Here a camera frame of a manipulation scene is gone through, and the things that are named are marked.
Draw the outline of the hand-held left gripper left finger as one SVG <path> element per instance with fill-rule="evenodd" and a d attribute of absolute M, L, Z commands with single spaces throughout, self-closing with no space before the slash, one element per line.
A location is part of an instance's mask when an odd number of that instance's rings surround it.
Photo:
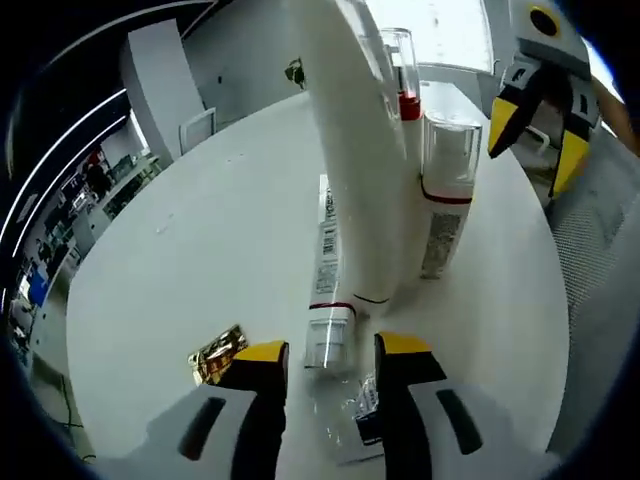
<path fill-rule="evenodd" d="M 215 385 L 203 384 L 153 419 L 144 442 L 99 461 L 101 479 L 273 479 L 286 427 L 289 343 L 237 353 Z"/>

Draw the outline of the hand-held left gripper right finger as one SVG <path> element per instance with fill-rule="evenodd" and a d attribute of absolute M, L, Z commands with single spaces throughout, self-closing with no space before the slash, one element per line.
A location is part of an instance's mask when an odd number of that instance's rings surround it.
<path fill-rule="evenodd" d="M 509 411 L 449 378 L 421 338 L 375 337 L 378 415 L 389 479 L 542 479 L 548 456 L 516 435 Z"/>

